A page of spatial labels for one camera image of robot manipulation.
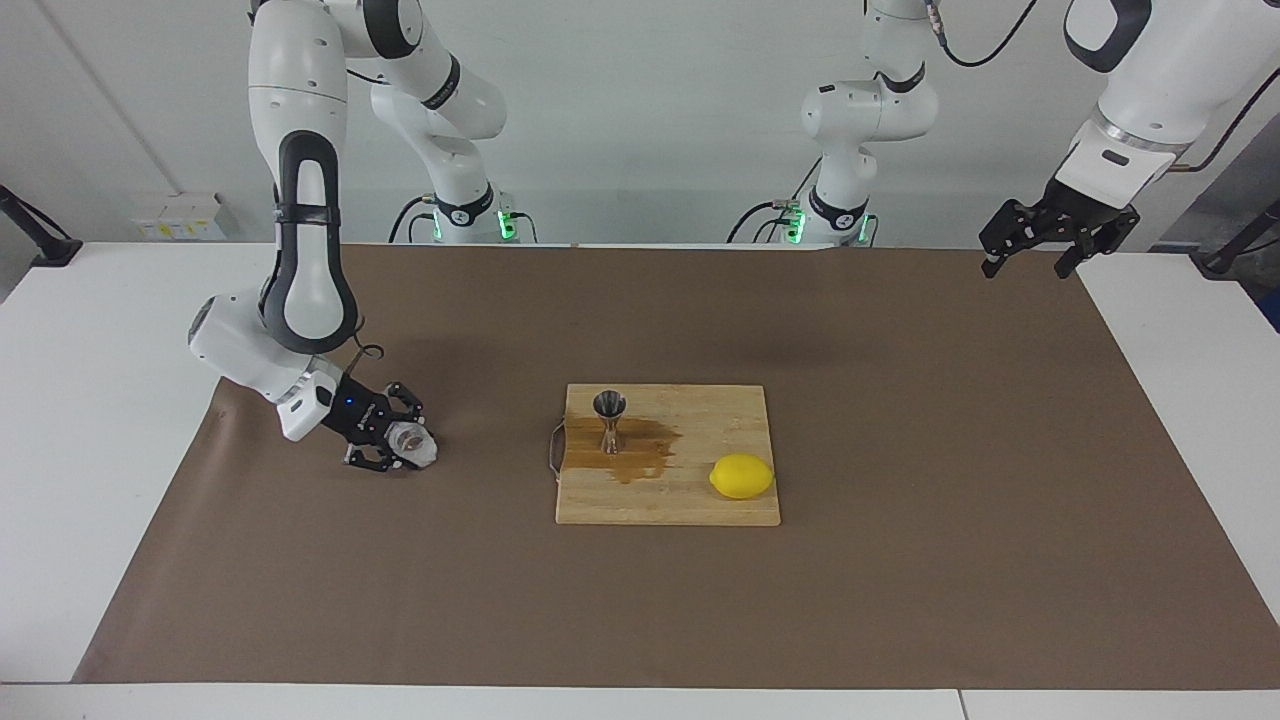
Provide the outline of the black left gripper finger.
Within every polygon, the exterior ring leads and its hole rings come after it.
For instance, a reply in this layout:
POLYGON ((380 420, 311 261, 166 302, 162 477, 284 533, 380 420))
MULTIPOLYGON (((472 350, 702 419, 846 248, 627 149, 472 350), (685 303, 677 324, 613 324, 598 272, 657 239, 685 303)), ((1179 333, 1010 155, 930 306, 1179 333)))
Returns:
POLYGON ((1039 204, 1027 206, 1010 199, 987 220, 980 231, 986 255, 980 269, 987 279, 995 278, 1012 255, 1044 242, 1043 214, 1039 204))
POLYGON ((1064 217, 1053 232, 1057 241, 1070 241, 1071 246, 1053 264, 1057 278, 1069 278, 1080 264, 1097 255, 1110 255, 1119 250, 1124 240, 1140 220, 1134 208, 1124 208, 1106 222, 1076 222, 1064 217))

